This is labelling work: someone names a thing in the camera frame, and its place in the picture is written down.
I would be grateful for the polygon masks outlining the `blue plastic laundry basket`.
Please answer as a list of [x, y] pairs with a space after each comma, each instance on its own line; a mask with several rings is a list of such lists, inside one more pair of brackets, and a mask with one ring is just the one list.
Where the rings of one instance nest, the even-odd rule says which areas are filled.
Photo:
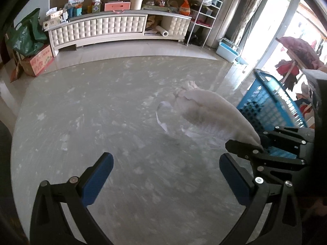
[[258, 134], [276, 127], [307, 127], [299, 107], [273, 75], [255, 69], [254, 77], [237, 109]]

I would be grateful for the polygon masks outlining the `white quilted fluffy towel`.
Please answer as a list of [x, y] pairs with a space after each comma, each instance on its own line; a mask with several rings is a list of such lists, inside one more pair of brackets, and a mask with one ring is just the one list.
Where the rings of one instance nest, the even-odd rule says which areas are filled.
[[159, 103], [156, 112], [163, 107], [173, 109], [210, 136], [261, 147], [258, 133], [234, 105], [213, 91], [201, 89], [194, 81], [177, 88], [167, 101]]

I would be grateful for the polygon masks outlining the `wooden clothes rack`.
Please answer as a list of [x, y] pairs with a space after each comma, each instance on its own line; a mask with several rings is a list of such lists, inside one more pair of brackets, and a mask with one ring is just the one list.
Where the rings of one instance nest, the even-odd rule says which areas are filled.
[[[287, 81], [288, 77], [291, 74], [293, 77], [296, 77], [300, 71], [308, 70], [291, 50], [287, 50], [286, 47], [284, 48], [286, 49], [287, 55], [290, 57], [290, 61], [282, 60], [276, 65], [277, 72], [282, 76], [282, 81], [281, 81], [282, 85], [285, 84], [285, 82]], [[326, 65], [324, 64], [323, 67], [317, 70], [326, 73]]]

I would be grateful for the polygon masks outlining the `pink clothes pile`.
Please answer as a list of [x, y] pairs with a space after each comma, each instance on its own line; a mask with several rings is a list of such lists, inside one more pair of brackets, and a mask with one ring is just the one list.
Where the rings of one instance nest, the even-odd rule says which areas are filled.
[[287, 50], [291, 50], [307, 69], [317, 70], [324, 66], [314, 49], [303, 39], [294, 37], [276, 38]]

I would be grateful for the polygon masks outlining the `blue white plastic bin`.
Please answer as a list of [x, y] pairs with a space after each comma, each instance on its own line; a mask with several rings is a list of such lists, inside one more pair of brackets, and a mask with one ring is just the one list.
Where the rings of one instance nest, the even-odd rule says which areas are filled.
[[228, 62], [234, 62], [240, 56], [241, 50], [232, 41], [222, 38], [218, 43], [216, 54]]

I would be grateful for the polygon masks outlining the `pink cardboard box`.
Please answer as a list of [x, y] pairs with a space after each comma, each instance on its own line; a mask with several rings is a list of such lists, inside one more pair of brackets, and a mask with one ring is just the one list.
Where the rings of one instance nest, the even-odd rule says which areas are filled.
[[28, 76], [37, 77], [53, 60], [54, 57], [50, 45], [44, 45], [39, 53], [34, 56], [25, 57], [20, 64]]

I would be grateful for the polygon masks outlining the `white metal shelf rack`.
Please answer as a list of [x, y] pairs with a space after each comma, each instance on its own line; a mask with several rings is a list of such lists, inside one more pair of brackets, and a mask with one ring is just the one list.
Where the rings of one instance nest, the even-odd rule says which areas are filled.
[[218, 18], [223, 2], [221, 0], [188, 0], [191, 21], [185, 37], [185, 45], [204, 47]]

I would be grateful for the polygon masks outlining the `patterned window curtain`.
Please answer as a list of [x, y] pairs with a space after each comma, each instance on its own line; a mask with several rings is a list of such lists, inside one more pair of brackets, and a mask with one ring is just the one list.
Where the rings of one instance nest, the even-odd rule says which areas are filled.
[[231, 37], [231, 41], [234, 42], [236, 46], [240, 44], [245, 28], [261, 4], [261, 1], [262, 0], [245, 0], [245, 6], [242, 10], [240, 22]]

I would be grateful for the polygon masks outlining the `paper towel roll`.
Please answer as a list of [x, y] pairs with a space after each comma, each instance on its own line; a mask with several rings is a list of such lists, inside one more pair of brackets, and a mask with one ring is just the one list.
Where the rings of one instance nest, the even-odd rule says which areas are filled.
[[156, 30], [163, 36], [167, 37], [168, 36], [168, 31], [162, 28], [161, 26], [156, 26]]

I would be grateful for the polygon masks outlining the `standing air conditioner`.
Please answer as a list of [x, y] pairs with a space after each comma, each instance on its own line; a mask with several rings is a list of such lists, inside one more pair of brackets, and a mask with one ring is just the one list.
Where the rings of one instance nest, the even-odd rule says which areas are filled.
[[210, 48], [218, 47], [218, 41], [225, 36], [241, 0], [221, 1], [221, 9], [206, 41], [206, 46]]

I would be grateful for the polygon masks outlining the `orange snack bag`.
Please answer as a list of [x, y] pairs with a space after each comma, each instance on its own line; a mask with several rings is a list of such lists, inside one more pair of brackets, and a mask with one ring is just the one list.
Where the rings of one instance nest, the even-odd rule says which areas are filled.
[[182, 5], [179, 7], [178, 13], [180, 15], [183, 15], [183, 16], [189, 16], [190, 15], [191, 9], [190, 9], [188, 0], [184, 0]]

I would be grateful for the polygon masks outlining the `green shopping bag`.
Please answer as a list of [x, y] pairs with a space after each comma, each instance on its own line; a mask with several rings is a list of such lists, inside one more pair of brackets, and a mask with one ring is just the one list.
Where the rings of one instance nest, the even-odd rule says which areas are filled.
[[36, 55], [48, 43], [48, 36], [39, 23], [39, 13], [40, 8], [36, 8], [8, 30], [8, 46], [25, 57]]

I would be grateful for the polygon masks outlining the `white tufted TV cabinet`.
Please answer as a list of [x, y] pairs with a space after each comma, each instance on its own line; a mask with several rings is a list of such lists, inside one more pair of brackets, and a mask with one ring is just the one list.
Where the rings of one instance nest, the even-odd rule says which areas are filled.
[[[50, 47], [56, 57], [60, 49], [122, 40], [183, 41], [191, 17], [154, 10], [100, 12], [74, 17], [68, 22], [48, 28]], [[168, 31], [163, 37], [156, 26]]]

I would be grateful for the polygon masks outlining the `white plastic jug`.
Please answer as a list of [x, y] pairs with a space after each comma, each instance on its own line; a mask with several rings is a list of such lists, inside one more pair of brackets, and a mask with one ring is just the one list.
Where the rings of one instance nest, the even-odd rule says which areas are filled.
[[142, 7], [143, 0], [130, 0], [130, 9], [131, 10], [140, 10]]

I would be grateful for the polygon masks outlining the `pink storage box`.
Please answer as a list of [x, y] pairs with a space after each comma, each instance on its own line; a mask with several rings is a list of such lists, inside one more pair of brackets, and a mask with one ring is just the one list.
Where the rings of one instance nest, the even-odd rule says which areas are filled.
[[105, 12], [118, 12], [118, 11], [126, 11], [130, 9], [130, 2], [124, 1], [114, 1], [108, 2], [104, 5]]

